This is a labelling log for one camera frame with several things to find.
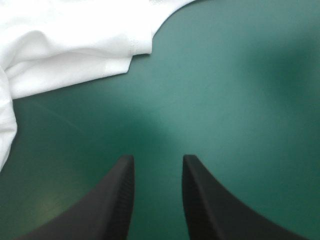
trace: teal tabletop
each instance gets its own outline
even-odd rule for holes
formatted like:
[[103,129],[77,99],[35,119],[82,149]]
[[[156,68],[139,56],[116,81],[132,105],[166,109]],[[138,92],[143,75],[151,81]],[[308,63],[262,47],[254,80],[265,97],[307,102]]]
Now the teal tabletop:
[[129,240],[183,240],[182,156],[235,196],[320,239],[320,1],[198,0],[127,74],[14,101],[0,240],[62,213],[133,154]]

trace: green table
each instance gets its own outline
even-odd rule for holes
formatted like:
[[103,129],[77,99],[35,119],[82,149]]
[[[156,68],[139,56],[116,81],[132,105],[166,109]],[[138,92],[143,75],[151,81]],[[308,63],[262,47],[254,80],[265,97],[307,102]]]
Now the green table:
[[133,154],[129,240],[188,239],[182,156],[240,200],[320,238],[320,1],[199,0],[127,74],[14,101],[0,239],[59,215]]

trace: black plastic tip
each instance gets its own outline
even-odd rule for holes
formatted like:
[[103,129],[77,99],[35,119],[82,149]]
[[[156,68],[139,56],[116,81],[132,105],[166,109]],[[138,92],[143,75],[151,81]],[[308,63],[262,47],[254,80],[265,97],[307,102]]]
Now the black plastic tip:
[[134,158],[124,155],[79,202],[17,240],[125,240],[134,194]]
[[191,240],[303,240],[225,189],[195,155],[183,157],[183,207]]

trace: fabric fold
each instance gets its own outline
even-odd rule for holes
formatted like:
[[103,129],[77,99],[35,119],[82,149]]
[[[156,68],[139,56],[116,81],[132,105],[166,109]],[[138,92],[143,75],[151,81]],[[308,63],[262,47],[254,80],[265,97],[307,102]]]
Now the fabric fold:
[[0,1],[0,170],[17,125],[12,99],[126,73],[191,0]]

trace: textured black edge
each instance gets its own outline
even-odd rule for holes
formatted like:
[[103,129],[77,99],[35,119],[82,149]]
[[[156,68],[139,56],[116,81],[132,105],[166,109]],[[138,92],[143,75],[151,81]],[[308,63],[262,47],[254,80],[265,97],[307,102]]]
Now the textured black edge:
[[125,240],[134,194],[134,158],[124,155],[77,203],[17,240]]
[[183,157],[182,196],[191,240],[305,240],[223,187],[195,155]]
[[183,156],[183,209],[191,240],[225,240],[190,161],[194,155]]

